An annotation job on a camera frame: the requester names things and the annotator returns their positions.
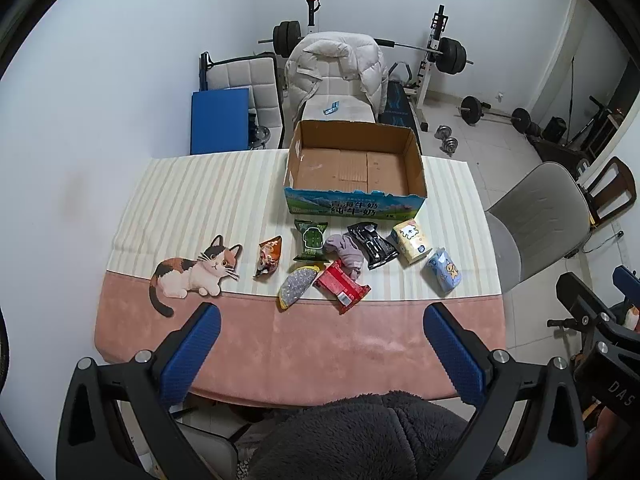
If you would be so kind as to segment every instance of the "gray cloth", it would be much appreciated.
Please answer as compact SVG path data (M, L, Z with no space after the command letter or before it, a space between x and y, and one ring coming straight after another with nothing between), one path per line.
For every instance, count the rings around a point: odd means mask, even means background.
M301 410L255 451L255 480L423 480L456 443L466 422L405 392L363 395ZM492 478L504 455L492 453L479 478Z
M324 242L324 252L336 251L347 275L355 282L360 277L364 254L348 234L329 236Z

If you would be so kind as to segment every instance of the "black speaker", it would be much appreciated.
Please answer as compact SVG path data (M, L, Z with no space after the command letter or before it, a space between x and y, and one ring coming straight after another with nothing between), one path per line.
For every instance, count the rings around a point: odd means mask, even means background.
M542 132L542 138L550 142L558 142L566 131L566 123L562 117L551 117L549 124Z

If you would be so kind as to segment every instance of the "weight plate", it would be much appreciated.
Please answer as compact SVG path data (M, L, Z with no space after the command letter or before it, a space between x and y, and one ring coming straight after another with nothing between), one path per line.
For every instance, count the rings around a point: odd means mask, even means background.
M440 38L438 50L441 51L442 54L438 54L436 56L437 69L445 74L455 74L453 69L456 64L458 49L456 48L454 40L449 38Z
M287 29L289 28L289 22L281 22L278 25L278 33L276 38L277 50L278 53L282 57L289 57L287 55Z
M456 48L456 65L453 67L453 70L458 74L462 72L466 66L466 48L463 47L459 41L456 41Z
M511 114L511 124L521 134L527 131L531 124L531 116L524 108L516 108Z
M287 51L284 57L291 56L293 49L300 43L301 35L300 22L289 22L289 27L287 28Z
M280 28L279 25L276 25L275 27L273 27L273 36L272 36L273 42L272 43L273 43L273 51L276 54L280 53L279 52L280 49L278 48L278 30L279 30L279 28Z
M447 137L442 141L442 146L440 149L447 153L447 155L451 156L456 152L456 148L458 147L458 140L455 137Z
M476 124L480 120L480 117L482 117L480 101L472 95L468 95L462 99L460 108L465 108L460 110L460 115L466 124Z

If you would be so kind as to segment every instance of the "gray office chair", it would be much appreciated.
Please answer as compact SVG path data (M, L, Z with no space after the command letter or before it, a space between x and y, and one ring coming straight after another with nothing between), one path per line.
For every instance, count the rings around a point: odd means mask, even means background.
M502 293L581 246L589 236L589 207L569 172L544 162L486 215Z

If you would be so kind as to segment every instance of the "cardboard box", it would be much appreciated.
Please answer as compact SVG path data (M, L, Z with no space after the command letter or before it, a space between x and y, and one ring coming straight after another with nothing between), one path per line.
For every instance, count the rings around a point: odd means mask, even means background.
M414 132L388 124L300 121L284 193L292 214L413 218L427 197Z

